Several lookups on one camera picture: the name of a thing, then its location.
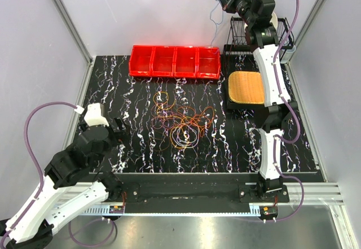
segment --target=tangled rubber bands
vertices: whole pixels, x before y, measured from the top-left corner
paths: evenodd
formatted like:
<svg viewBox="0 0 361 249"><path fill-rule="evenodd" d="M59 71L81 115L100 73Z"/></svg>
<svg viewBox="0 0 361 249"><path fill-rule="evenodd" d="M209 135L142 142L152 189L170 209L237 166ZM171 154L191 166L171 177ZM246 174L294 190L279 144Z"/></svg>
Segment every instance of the tangled rubber bands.
<svg viewBox="0 0 361 249"><path fill-rule="evenodd" d="M162 129L175 148L194 148L212 125L213 107L209 106L197 114L192 107L177 105L175 101L169 104L168 93L164 91L157 92L153 101L152 126L154 129Z"/></svg>

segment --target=black tabletop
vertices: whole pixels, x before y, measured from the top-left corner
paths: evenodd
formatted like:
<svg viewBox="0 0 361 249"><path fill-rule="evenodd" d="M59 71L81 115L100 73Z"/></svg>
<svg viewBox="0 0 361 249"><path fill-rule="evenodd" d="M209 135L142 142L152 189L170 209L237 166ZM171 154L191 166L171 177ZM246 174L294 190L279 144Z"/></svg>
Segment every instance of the black tabletop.
<svg viewBox="0 0 361 249"><path fill-rule="evenodd" d="M250 55L231 55L227 59L234 70L257 71ZM109 117L120 117L131 127L130 139L104 159L102 170L114 172L254 172L261 162L261 136L253 122L254 110L227 111L223 74L219 80L186 78L135 78L129 76L129 56L97 56L84 105L100 102ZM288 91L292 88L283 67ZM153 96L164 91L169 102L191 107L196 114L211 106L212 124L205 129L193 148L177 149L170 142L169 129L153 120ZM282 144L283 172L316 172L305 130L293 145ZM296 135L293 120L285 137Z"/></svg>

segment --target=white robotic arm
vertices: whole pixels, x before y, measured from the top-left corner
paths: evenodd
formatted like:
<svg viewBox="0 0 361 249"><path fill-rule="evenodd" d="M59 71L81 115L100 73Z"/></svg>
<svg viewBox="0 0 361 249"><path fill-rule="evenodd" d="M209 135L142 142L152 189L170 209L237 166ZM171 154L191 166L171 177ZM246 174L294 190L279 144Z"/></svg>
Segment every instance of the white robotic arm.
<svg viewBox="0 0 361 249"><path fill-rule="evenodd" d="M46 167L40 195L34 198L40 187L38 185L13 218L0 222L0 233L8 233L11 239L7 248L45 248L53 235L83 211L107 199L122 197L122 182L113 173L105 173L84 192L55 207L63 194L93 171L102 162L104 154L120 143L120 133L115 133L109 126L104 116L104 106L100 103L88 105L84 120L86 124L83 124L83 132L78 140L54 155ZM26 214L11 229L25 209Z"/></svg>
<svg viewBox="0 0 361 249"><path fill-rule="evenodd" d="M255 112L256 126L262 139L262 162L257 184L258 195L275 195L283 188L278 172L280 138L283 124L295 110L290 102L279 62L275 0L219 0L225 12L238 13L245 23L245 39L258 65L265 94L265 108Z"/></svg>

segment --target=white wall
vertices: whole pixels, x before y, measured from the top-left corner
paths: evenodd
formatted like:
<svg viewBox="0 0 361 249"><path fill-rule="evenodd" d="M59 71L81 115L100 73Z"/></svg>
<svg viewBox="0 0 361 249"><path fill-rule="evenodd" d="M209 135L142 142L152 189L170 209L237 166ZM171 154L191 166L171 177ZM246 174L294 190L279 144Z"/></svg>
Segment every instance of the white wall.
<svg viewBox="0 0 361 249"><path fill-rule="evenodd" d="M0 220L12 217L39 183L23 140L27 115L42 103L75 103L86 63L51 0L0 0ZM45 167L61 150L72 110L43 109L29 127Z"/></svg>
<svg viewBox="0 0 361 249"><path fill-rule="evenodd" d="M316 0L301 0L298 34ZM215 0L63 0L92 55L130 54L134 44L209 46ZM295 0L276 0L278 17L294 16ZM220 22L219 7L213 18ZM215 46L227 41L230 15L224 17Z"/></svg>
<svg viewBox="0 0 361 249"><path fill-rule="evenodd" d="M359 243L360 6L327 0L291 62L328 179L340 186Z"/></svg>

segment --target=red plastic bin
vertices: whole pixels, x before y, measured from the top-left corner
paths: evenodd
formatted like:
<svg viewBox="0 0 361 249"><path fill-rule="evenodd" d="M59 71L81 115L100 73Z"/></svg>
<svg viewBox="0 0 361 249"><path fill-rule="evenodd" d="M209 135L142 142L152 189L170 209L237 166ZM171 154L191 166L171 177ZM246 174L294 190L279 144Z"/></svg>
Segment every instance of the red plastic bin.
<svg viewBox="0 0 361 249"><path fill-rule="evenodd" d="M129 60L129 75L152 76L153 46L133 46Z"/></svg>
<svg viewBox="0 0 361 249"><path fill-rule="evenodd" d="M155 47L152 61L153 76L174 76L175 47Z"/></svg>
<svg viewBox="0 0 361 249"><path fill-rule="evenodd" d="M195 78L197 76L197 66L196 47L176 48L174 77Z"/></svg>
<svg viewBox="0 0 361 249"><path fill-rule="evenodd" d="M129 75L219 79L217 47L133 46Z"/></svg>
<svg viewBox="0 0 361 249"><path fill-rule="evenodd" d="M219 79L221 72L221 60L219 48L217 47L199 47L199 63L197 78Z"/></svg>

